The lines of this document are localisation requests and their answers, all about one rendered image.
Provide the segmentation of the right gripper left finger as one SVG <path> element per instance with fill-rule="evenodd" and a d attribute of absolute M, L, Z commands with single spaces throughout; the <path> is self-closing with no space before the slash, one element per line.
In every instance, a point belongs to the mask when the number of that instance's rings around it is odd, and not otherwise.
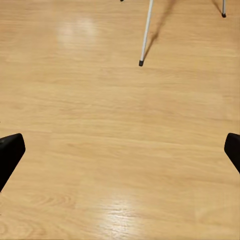
<path fill-rule="evenodd" d="M 26 151 L 21 133 L 0 138 L 0 192 Z"/>

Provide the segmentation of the camera tripod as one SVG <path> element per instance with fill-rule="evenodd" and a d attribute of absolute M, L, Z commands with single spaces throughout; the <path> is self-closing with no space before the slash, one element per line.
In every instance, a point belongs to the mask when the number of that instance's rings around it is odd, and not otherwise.
<path fill-rule="evenodd" d="M 150 0 L 150 3 L 149 3 L 149 9 L 148 9 L 148 15 L 147 15 L 143 45 L 142 45 L 142 52 L 141 52 L 141 57 L 140 57 L 140 60 L 139 60 L 139 66 L 143 66 L 143 64 L 144 64 L 144 54 L 145 54 L 145 48 L 146 48 L 146 42 L 147 42 L 147 37 L 148 37 L 150 19 L 151 19 L 151 14 L 152 14 L 153 2 L 154 2 L 154 0 Z M 222 9 L 222 17 L 223 18 L 226 17 L 225 10 L 226 10 L 226 0 L 223 0 L 223 9 Z"/>

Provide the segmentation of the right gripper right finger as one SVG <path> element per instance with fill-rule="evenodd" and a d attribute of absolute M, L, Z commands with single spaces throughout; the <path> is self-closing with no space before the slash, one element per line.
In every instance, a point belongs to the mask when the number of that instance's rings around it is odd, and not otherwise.
<path fill-rule="evenodd" d="M 224 151 L 240 173 L 240 135 L 235 133 L 228 133 Z"/>

